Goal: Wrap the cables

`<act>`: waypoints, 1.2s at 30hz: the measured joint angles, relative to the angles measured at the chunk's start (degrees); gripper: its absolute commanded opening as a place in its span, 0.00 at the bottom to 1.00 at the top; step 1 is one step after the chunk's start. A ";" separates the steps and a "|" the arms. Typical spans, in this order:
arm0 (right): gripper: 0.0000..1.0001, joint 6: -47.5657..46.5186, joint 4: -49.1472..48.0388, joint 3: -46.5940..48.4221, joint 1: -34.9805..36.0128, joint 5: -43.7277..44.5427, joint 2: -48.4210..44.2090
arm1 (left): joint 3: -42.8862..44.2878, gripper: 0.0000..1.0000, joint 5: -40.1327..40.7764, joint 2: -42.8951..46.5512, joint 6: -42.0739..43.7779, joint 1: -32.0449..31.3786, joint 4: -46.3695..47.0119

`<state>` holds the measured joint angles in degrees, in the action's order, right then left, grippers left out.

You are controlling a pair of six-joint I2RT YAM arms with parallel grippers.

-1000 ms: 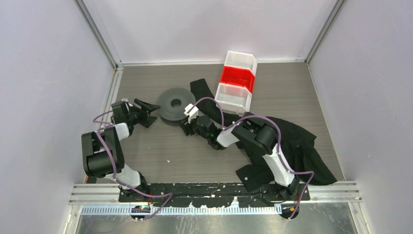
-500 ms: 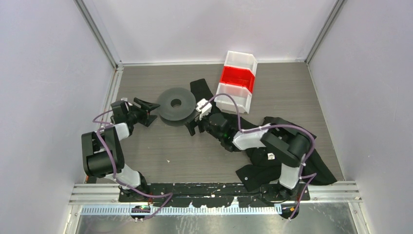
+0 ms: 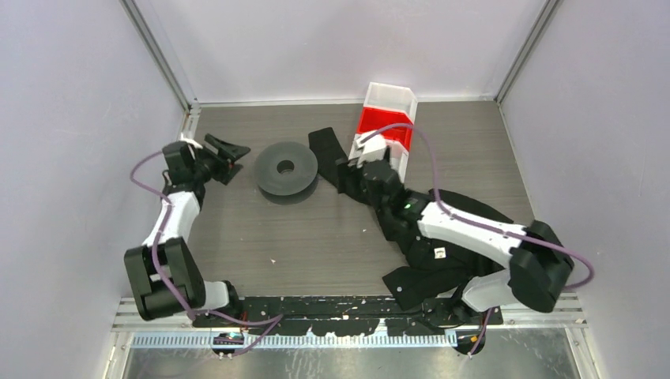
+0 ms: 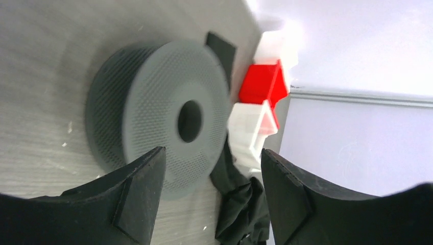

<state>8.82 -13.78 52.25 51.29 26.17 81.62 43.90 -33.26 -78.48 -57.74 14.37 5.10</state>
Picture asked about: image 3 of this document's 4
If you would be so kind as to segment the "dark grey cable spool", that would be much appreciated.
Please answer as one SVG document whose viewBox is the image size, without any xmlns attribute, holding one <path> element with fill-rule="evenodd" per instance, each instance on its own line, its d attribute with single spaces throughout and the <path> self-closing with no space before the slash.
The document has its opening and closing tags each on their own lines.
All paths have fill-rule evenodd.
<svg viewBox="0 0 670 379">
<path fill-rule="evenodd" d="M 271 144 L 254 161 L 254 180 L 265 193 L 293 197 L 307 190 L 318 176 L 318 160 L 304 144 Z"/>
</svg>

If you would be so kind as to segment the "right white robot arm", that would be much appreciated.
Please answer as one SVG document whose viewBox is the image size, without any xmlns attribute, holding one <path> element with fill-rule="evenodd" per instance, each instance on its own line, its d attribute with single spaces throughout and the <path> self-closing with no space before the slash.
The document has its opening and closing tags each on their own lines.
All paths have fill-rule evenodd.
<svg viewBox="0 0 670 379">
<path fill-rule="evenodd" d="M 450 292 L 448 307 L 462 324 L 515 302 L 550 313 L 573 271 L 546 223 L 523 226 L 459 193 L 408 189 L 384 159 L 361 167 L 339 159 L 335 183 L 372 207 L 385 239 L 404 255 L 405 265 L 383 277 L 403 310 Z"/>
</svg>

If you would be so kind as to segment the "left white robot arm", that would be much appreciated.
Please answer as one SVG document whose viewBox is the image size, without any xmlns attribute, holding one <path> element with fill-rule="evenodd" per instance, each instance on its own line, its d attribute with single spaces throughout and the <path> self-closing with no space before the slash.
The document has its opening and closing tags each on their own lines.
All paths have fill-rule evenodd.
<svg viewBox="0 0 670 379">
<path fill-rule="evenodd" d="M 228 280 L 204 280 L 187 245 L 195 219 L 200 214 L 206 183 L 227 185 L 241 170 L 237 162 L 250 148 L 205 136 L 205 143 L 182 139 L 165 145 L 141 160 L 156 157 L 167 165 L 162 172 L 163 189 L 140 182 L 134 167 L 130 180 L 157 195 L 161 210 L 143 243 L 127 250 L 123 257 L 137 311 L 145 321 L 184 312 L 191 320 L 204 314 L 224 327 L 236 325 L 243 314 L 243 302 Z"/>
</svg>

